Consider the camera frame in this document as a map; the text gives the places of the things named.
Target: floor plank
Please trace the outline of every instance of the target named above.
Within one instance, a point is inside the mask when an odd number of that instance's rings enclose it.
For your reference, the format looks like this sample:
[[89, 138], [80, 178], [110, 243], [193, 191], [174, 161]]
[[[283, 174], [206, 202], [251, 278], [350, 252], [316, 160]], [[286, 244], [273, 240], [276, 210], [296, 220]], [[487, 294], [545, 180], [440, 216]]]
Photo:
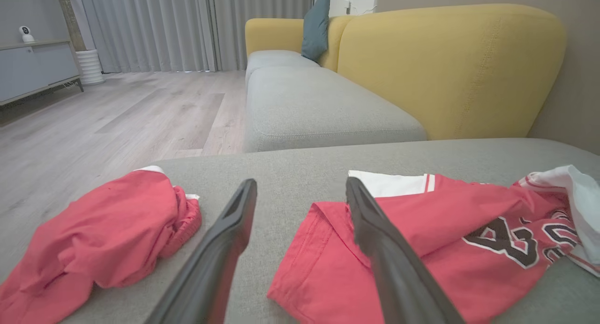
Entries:
[[[0, 242], [99, 185], [160, 159], [241, 152], [243, 71], [112, 74], [0, 106]], [[21, 257], [0, 246], [0, 257]], [[0, 260], [0, 281], [13, 266]]]

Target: teal pillow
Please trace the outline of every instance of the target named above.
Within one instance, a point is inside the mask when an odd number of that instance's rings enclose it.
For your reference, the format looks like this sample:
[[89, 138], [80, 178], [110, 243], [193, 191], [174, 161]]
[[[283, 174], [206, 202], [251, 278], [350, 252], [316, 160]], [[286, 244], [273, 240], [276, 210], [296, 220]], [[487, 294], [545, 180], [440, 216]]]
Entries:
[[317, 61], [327, 51], [327, 26], [330, 23], [330, 0], [317, 0], [304, 16], [302, 56]]

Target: gray curtain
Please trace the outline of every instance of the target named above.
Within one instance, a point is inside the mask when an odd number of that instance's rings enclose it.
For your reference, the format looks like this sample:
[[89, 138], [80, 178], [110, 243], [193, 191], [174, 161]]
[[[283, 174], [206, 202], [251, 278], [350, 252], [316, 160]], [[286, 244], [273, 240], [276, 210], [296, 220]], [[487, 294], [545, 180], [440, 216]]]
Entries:
[[216, 70], [208, 0], [82, 0], [104, 72]]
[[211, 0], [219, 70], [246, 69], [244, 29], [251, 18], [304, 18], [313, 0]]

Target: gray wall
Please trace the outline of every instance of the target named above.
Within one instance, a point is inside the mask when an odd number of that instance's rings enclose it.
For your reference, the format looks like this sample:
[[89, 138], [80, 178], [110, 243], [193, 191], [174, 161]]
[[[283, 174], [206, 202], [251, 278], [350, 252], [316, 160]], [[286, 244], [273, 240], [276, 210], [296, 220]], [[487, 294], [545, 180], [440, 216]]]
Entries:
[[483, 3], [529, 5], [561, 19], [568, 34], [564, 63], [529, 136], [600, 155], [600, 0], [377, 0], [377, 12]]
[[69, 38], [58, 0], [0, 0], [0, 45], [23, 42], [21, 25], [28, 26], [36, 40]]

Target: red clothing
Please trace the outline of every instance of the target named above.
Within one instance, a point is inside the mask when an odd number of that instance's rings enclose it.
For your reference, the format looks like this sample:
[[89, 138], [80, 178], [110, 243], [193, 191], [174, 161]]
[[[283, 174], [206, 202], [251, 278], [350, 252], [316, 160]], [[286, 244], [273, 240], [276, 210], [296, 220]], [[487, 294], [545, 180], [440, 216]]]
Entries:
[[94, 189], [37, 228], [0, 287], [0, 323], [59, 322], [94, 283], [136, 283], [197, 231], [198, 201], [153, 167]]
[[[432, 180], [376, 200], [467, 322], [501, 314], [579, 243], [566, 194]], [[267, 296], [305, 323], [383, 323], [345, 203], [311, 206]]]

